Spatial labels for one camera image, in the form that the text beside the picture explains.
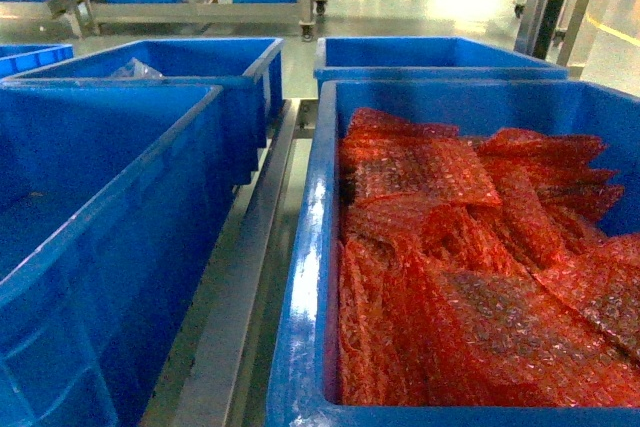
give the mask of cart wheel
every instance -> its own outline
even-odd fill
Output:
[[[316,14],[319,16],[323,16],[327,8],[326,0],[317,0],[316,1]]]
[[[313,25],[302,26],[302,41],[311,42],[313,40]]]
[[[524,4],[516,4],[513,12],[516,14],[516,17],[519,19],[524,14]]]
[[[556,30],[555,34],[553,34],[553,46],[560,47],[560,44],[564,42],[564,37],[567,35],[567,32],[564,30]]]

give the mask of clear plastic bag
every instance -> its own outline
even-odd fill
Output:
[[[160,79],[164,77],[153,67],[133,57],[129,62],[116,70],[110,77],[132,79]]]

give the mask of crate rim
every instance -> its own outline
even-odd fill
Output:
[[[265,50],[247,67],[245,72],[238,75],[221,75],[215,77],[194,77],[194,76],[170,76],[163,77],[161,79],[136,79],[136,78],[111,78],[111,77],[37,77],[32,78],[29,77],[31,74],[39,74],[42,72],[47,72],[53,70],[53,67],[61,67],[64,65],[68,65],[75,62],[81,62],[85,59],[91,57],[98,56],[108,56],[114,51],[118,51],[120,49],[129,48],[138,44],[146,44],[146,43],[175,43],[175,42],[189,42],[189,43],[207,43],[207,42],[218,42],[218,41],[232,41],[232,42],[259,42],[259,41],[271,41],[269,46],[265,48]],[[56,85],[81,85],[87,83],[111,83],[111,82],[137,82],[139,85],[175,85],[176,83],[189,82],[193,85],[192,81],[194,78],[202,79],[203,85],[216,85],[216,81],[224,80],[227,84],[243,84],[246,83],[247,80],[250,80],[252,83],[256,83],[260,80],[262,75],[268,70],[271,62],[276,58],[278,54],[281,53],[282,48],[284,46],[284,39],[280,37],[215,37],[215,38],[206,38],[206,39],[190,39],[190,38],[159,38],[159,39],[147,39],[147,40],[136,40],[133,42],[127,42],[125,44],[117,45],[115,47],[110,47],[108,49],[101,50],[99,52],[93,52],[85,55],[81,55],[79,57],[75,57],[72,59],[67,59],[62,62],[57,62],[56,64],[46,65],[43,67],[39,67],[37,69],[29,70],[28,72],[23,72],[15,75],[11,75],[2,80],[2,82],[13,83],[20,82],[21,85],[28,85],[32,83],[40,83],[47,82],[51,84],[54,82]]]
[[[25,85],[13,84],[2,85],[0,93],[7,91],[17,91],[24,89]],[[43,90],[58,90],[58,87],[51,86],[50,89],[41,87]],[[96,88],[93,93],[98,94],[100,90],[116,90],[114,86],[102,86]],[[117,176],[111,179],[105,186],[96,192],[89,200],[58,227],[51,235],[43,240],[38,247],[25,257],[14,269],[3,279],[0,279],[0,309],[9,304],[22,293],[28,290],[50,266],[55,262],[66,248],[69,247],[87,231],[89,225],[85,219],[95,218],[102,214],[109,206],[122,199],[126,195],[126,189],[131,187],[140,173],[156,158],[172,147],[173,141],[191,125],[196,117],[203,112],[213,101],[215,101],[223,88],[220,86],[180,86],[180,88],[200,90],[203,94],[184,115],[174,122],[162,135],[154,140],[143,152],[132,160]]]
[[[337,198],[334,192],[338,168],[335,156],[337,113],[334,106],[339,85],[372,83],[417,83],[427,86],[571,84],[580,86],[583,91],[596,88],[621,95],[640,106],[640,98],[636,96],[592,82],[573,80],[344,80],[324,83],[271,365],[265,426],[452,425],[452,421],[455,421],[455,425],[476,425],[484,421],[491,422],[495,427],[514,427],[522,425],[525,416],[532,425],[539,427],[551,427],[561,422],[568,427],[626,427],[640,422],[640,408],[361,407],[342,406],[325,398],[324,344],[329,322],[329,276],[326,266],[337,250],[332,238],[332,228],[337,222],[337,216],[334,215]],[[479,413],[483,414],[483,418],[478,417]]]
[[[407,66],[407,67],[375,67],[375,66],[354,66],[354,67],[332,67],[327,65],[327,42],[332,40],[435,40],[435,41],[462,41],[474,44],[478,47],[484,47],[487,49],[498,50],[503,53],[507,53],[513,55],[519,59],[527,60],[530,62],[534,62],[536,65],[532,66],[522,66],[522,67],[415,67],[415,66]],[[384,70],[398,70],[400,68],[407,68],[411,70],[421,71],[421,70],[443,70],[443,71],[453,71],[453,70],[461,70],[464,69],[466,71],[485,71],[487,69],[490,70],[502,70],[502,71],[518,71],[518,70],[531,70],[531,69],[550,69],[550,70],[567,70],[566,67],[562,67],[561,65],[557,65],[551,62],[547,62],[545,60],[536,59],[535,57],[530,57],[525,54],[521,54],[520,52],[514,52],[511,50],[507,50],[502,47],[498,47],[495,45],[488,45],[477,40],[469,39],[467,37],[446,37],[446,36],[371,36],[371,37],[347,37],[347,36],[336,36],[336,37],[321,37],[318,39],[318,45],[316,46],[316,57],[313,66],[313,75],[316,79],[323,80],[323,72],[341,72],[346,70],[360,70],[360,71],[384,71]]]
[[[0,57],[0,61],[16,59],[18,57],[23,57],[26,55],[34,55],[34,54],[40,54],[43,52],[51,52],[53,50],[59,50],[59,49],[73,50],[72,44],[0,44],[0,49],[2,49],[3,47],[34,47],[34,49],[30,50],[29,52],[22,52],[21,54],[5,55],[4,57]]]

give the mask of shiny floor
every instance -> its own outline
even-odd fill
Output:
[[[515,0],[329,0],[326,16],[319,20],[317,36],[366,35],[445,35],[464,36],[511,49],[518,31],[519,21],[514,16]],[[584,80],[598,82],[635,95],[640,95],[640,48],[629,39],[640,39],[640,0],[611,0],[604,22],[617,36],[600,31],[583,74]],[[76,54],[86,54],[132,40],[149,37],[226,37],[226,36],[280,36],[286,38],[284,51],[284,89],[287,97],[315,97],[316,84],[312,66],[315,42],[303,43],[297,25],[151,25],[104,26],[104,35],[83,40],[74,39],[63,22],[32,24],[2,22],[0,43],[62,42],[74,44]],[[550,58],[557,55],[553,48]],[[296,157],[287,191],[286,208],[290,222],[295,223],[301,201],[310,142],[297,141]],[[283,265],[286,267],[286,254]],[[209,276],[205,273],[177,339],[172,361],[161,376],[156,396],[151,400],[142,425],[169,426],[179,402],[180,389],[189,375],[190,359],[197,345],[207,317]],[[282,295],[275,289],[276,297]],[[262,423],[265,385],[268,379],[270,352],[278,320],[279,302],[267,315],[261,353],[255,366],[246,425]]]

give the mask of steel shelf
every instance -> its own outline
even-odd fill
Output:
[[[0,2],[0,19],[55,20],[67,10],[67,0]]]

